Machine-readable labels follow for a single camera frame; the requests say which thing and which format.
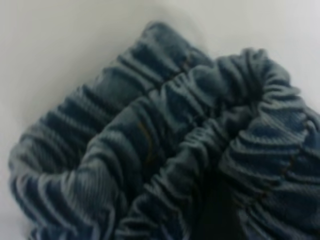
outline white background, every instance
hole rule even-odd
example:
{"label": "white background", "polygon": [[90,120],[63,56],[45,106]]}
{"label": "white background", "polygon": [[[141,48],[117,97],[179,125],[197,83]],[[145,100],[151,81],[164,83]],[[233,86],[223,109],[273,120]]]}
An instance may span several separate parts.
{"label": "white background", "polygon": [[210,56],[265,48],[320,111],[320,0],[0,0],[0,239],[25,220],[7,188],[21,131],[95,77],[151,20],[164,20]]}

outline denim fabric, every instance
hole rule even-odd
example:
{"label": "denim fabric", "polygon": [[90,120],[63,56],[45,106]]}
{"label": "denim fabric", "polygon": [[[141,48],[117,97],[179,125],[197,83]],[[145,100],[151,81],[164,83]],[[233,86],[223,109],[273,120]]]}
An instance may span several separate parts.
{"label": "denim fabric", "polygon": [[320,117],[297,93],[262,50],[211,60],[148,25],[13,148],[30,239],[190,239],[216,171],[248,239],[319,239]]}

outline ruched fabric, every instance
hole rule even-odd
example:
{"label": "ruched fabric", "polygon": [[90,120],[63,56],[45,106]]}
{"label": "ruched fabric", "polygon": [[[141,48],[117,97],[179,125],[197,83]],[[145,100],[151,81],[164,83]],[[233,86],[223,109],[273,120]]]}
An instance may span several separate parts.
{"label": "ruched fabric", "polygon": [[220,172],[248,239],[319,239],[319,130],[263,50],[211,60],[155,22],[23,133],[10,189],[31,240],[188,240]]}

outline blue fabric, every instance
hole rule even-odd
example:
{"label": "blue fabric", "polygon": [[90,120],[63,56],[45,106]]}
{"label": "blue fabric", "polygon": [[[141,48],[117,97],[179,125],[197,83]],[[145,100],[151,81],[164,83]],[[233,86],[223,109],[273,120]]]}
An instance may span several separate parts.
{"label": "blue fabric", "polygon": [[211,60],[151,23],[13,148],[30,239],[187,240],[217,171],[248,239],[319,239],[320,117],[297,94],[263,50]]}

